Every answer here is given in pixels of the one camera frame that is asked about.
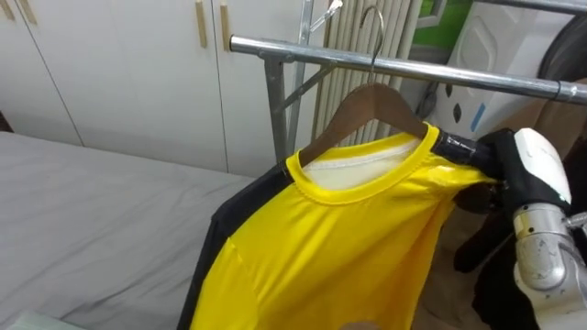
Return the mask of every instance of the cabinet door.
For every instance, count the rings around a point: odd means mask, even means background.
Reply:
[[[13,0],[0,0],[0,111],[15,132],[80,145],[72,120]]]
[[[87,147],[227,170],[209,2],[207,48],[194,0],[28,2],[31,33]]]
[[[222,109],[227,139],[228,170],[236,174],[259,176],[275,164],[269,116],[269,99],[263,60],[256,56],[223,49],[220,6],[227,6],[228,35],[281,39],[297,42],[302,0],[212,0],[214,3],[218,69]],[[324,14],[328,0],[315,0],[315,21]],[[324,26],[312,34],[310,43],[321,46]],[[316,72],[306,66],[305,78]],[[285,94],[292,91],[294,66],[285,65]],[[302,98],[298,127],[298,146],[309,142],[314,122],[316,88]]]

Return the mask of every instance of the metal rail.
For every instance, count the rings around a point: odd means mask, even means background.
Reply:
[[[302,61],[329,67],[322,70],[322,73],[334,67],[366,72],[371,70],[370,55],[304,46],[286,41],[233,36],[230,39],[230,48],[234,52],[256,55],[265,60],[265,74],[270,99],[271,124],[277,160],[282,160],[291,154],[291,151],[288,150],[287,127],[283,111],[285,93],[282,83],[282,64],[284,62]],[[576,105],[587,105],[587,85],[580,83],[556,82],[537,78],[457,69],[414,60],[382,58],[378,58],[374,62],[374,71],[418,80],[451,83],[458,86],[534,96]],[[307,91],[309,89],[308,86],[316,83],[316,79],[313,78],[305,83],[304,91],[296,91],[296,93],[301,95]]]
[[[307,45],[310,41],[310,24],[312,23],[312,11],[314,0],[303,0],[302,17],[300,18],[300,35],[297,43]],[[293,89],[296,90],[304,83],[305,63],[297,62],[295,64],[295,76],[293,77]],[[295,150],[295,136],[297,134],[297,124],[300,121],[300,97],[295,98],[290,111],[290,126],[287,133],[287,153],[292,154]]]
[[[585,15],[587,1],[584,0],[476,0],[493,5],[514,6],[520,8],[544,10],[553,13]]]

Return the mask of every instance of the bed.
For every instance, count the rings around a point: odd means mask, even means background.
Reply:
[[[251,181],[0,133],[0,329],[174,329],[210,216]]]

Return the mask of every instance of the blue label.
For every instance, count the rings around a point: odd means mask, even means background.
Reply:
[[[474,132],[475,129],[477,129],[477,125],[479,125],[479,121],[481,120],[481,117],[483,116],[484,112],[485,112],[485,104],[479,105],[479,109],[477,109],[477,114],[475,114],[475,117],[473,118],[473,121],[471,122],[471,132]]]

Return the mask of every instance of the wooden hanger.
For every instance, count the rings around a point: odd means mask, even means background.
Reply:
[[[333,148],[350,133],[367,124],[372,119],[378,119],[385,124],[395,127],[414,137],[423,139],[428,127],[414,115],[405,99],[387,85],[373,83],[375,58],[381,50],[383,39],[383,17],[376,5],[371,5],[363,12],[360,22],[362,28],[369,10],[374,9],[379,14],[380,33],[373,59],[369,83],[362,85],[345,97],[338,106],[324,132],[310,145],[300,151],[300,164],[309,164],[327,150]]]

